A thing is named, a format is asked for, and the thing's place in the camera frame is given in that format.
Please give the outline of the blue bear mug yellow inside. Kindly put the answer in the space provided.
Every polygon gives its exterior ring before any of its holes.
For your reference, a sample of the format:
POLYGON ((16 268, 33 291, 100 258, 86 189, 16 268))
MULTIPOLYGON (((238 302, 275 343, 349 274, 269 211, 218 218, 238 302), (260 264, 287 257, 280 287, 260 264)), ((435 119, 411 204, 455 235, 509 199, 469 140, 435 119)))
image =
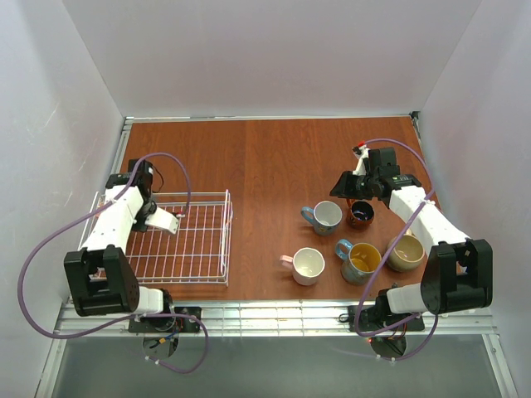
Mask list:
POLYGON ((382 260, 378 249, 369 243, 352 244, 341 239, 335 246, 335 254, 342 260, 341 275, 354 285, 364 285, 376 271, 382 260))

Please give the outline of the beige round mug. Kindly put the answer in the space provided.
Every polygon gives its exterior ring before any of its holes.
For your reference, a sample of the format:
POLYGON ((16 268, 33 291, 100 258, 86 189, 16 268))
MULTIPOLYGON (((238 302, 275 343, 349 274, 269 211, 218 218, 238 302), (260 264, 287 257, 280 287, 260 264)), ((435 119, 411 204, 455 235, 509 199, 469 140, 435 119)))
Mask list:
POLYGON ((387 265, 397 272, 405 273, 416 269, 424 257, 421 242, 414 235, 405 234, 390 253, 387 265))

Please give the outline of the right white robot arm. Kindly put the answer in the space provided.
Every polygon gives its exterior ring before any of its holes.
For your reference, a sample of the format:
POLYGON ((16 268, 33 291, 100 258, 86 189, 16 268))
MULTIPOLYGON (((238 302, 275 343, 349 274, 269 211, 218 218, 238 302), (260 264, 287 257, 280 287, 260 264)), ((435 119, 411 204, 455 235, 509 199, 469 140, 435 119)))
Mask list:
POLYGON ((424 312, 434 315, 487 308, 493 299, 493 250, 454 227, 420 181, 401 172, 394 148, 353 148, 357 167, 342 173, 333 197, 377 198, 399 216, 427 253, 421 282, 379 291, 373 306, 358 306, 354 330, 365 337, 397 328, 424 312))

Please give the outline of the light blue mug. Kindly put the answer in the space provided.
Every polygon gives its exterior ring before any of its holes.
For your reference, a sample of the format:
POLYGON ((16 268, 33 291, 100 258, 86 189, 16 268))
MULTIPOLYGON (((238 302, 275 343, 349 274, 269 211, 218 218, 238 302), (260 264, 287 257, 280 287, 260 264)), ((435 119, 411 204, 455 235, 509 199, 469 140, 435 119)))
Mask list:
POLYGON ((343 219, 340 206, 332 201, 321 201, 314 207, 303 206, 300 214, 321 236, 331 235, 343 219))

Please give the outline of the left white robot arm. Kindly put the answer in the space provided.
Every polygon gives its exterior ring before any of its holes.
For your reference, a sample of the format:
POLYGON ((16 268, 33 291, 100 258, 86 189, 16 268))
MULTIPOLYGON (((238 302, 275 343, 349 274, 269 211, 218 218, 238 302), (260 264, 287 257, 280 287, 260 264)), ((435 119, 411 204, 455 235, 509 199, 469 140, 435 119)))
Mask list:
POLYGON ((139 285, 125 251, 132 231, 149 227, 176 233, 178 218, 153 199, 153 164, 129 162, 105 184, 105 203, 94 228, 78 251, 66 254, 64 268, 76 312, 81 317, 112 313, 162 313, 161 289, 139 285))

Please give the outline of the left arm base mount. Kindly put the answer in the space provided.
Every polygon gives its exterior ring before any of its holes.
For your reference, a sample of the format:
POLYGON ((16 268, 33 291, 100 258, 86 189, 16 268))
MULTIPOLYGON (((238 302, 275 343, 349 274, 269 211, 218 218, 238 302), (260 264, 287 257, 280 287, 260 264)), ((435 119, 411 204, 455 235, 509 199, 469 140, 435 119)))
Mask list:
POLYGON ((190 318, 140 318, 130 320, 128 332, 143 335, 145 353, 162 360, 170 358, 178 348, 178 339, 182 333, 197 333, 201 328, 195 319, 202 318, 202 308, 196 306, 174 307, 171 313, 188 315, 190 318))

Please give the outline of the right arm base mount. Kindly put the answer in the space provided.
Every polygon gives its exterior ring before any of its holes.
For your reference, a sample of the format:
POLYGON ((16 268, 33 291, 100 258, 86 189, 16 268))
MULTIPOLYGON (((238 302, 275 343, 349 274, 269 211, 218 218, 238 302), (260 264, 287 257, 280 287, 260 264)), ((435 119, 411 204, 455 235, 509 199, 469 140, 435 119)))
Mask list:
MULTIPOLYGON (((347 312, 339 316, 340 323, 347 323, 348 330, 355 332, 354 316, 357 306, 347 307, 347 312)), ((373 308, 363 309, 359 319, 359 328, 362 332, 373 332, 387 325, 402 321, 407 314, 388 314, 379 315, 373 308)), ((371 348, 377 355, 382 357, 403 357, 407 349, 407 332, 422 332, 425 330, 425 324, 422 317, 404 323, 399 328, 391 330, 389 335, 380 334, 368 339, 371 348)))

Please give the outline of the orange brown mug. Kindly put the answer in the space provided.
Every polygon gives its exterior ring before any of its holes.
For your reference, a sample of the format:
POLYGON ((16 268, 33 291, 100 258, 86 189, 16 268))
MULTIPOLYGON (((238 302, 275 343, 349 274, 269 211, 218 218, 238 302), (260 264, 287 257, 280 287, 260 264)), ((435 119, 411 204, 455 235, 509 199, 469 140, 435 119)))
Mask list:
POLYGON ((367 201, 355 201, 354 199, 347 199, 348 215, 347 223, 350 227, 356 230, 365 230, 374 219, 374 209, 367 201))

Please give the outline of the pink faceted mug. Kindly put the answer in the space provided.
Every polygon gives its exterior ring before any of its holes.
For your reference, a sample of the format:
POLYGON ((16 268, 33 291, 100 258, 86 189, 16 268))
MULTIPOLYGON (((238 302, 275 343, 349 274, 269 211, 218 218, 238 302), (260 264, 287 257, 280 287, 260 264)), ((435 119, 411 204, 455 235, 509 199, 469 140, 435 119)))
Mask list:
POLYGON ((325 269, 323 255, 309 247, 299 249, 293 256, 282 255, 279 262, 290 270, 295 282, 302 286, 315 284, 325 269))

